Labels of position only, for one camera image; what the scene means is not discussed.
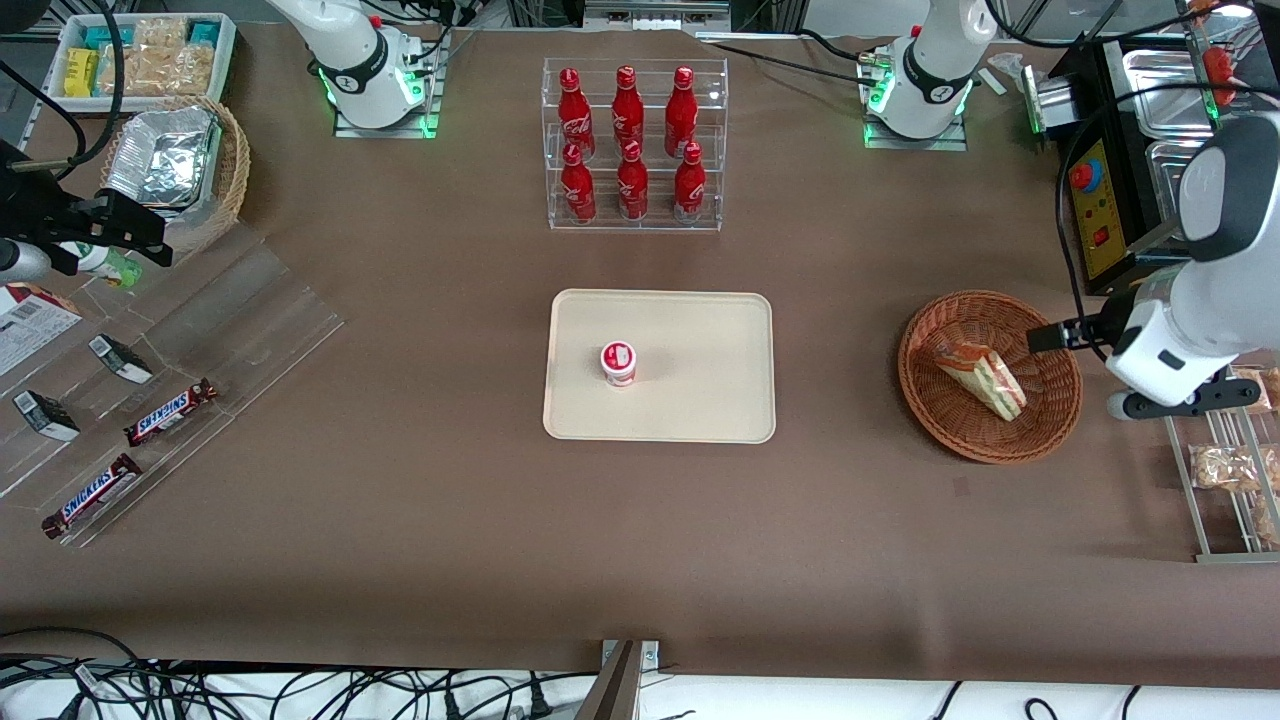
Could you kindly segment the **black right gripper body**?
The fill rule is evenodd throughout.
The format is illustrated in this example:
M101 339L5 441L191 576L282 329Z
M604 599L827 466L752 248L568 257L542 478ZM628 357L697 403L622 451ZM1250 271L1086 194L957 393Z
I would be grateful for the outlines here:
M12 143L1 143L1 274L76 275L81 256L63 245L92 241L95 199L68 193L46 170L12 168L26 159Z

